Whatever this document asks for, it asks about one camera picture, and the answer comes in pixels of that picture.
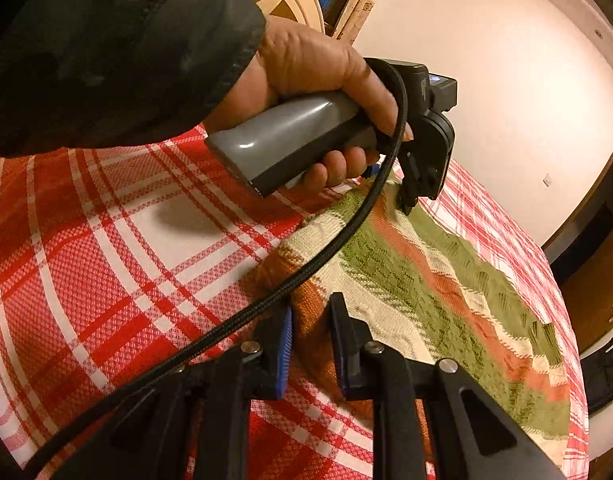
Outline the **dark jacket sleeve forearm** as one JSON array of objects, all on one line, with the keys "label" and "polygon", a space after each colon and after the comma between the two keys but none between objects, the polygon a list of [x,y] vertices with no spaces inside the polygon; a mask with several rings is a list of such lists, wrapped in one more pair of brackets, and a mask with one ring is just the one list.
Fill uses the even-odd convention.
[{"label": "dark jacket sleeve forearm", "polygon": [[184,133],[264,29],[253,0],[0,0],[0,157]]}]

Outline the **person's left hand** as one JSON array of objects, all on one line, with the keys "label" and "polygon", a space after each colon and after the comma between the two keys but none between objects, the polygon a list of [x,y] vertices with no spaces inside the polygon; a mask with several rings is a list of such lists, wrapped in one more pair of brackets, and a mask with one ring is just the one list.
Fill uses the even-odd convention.
[{"label": "person's left hand", "polygon": [[258,51],[202,125],[208,134],[217,133],[282,100],[336,90],[359,104],[378,130],[395,133],[395,98],[359,52],[308,26],[270,16]]}]

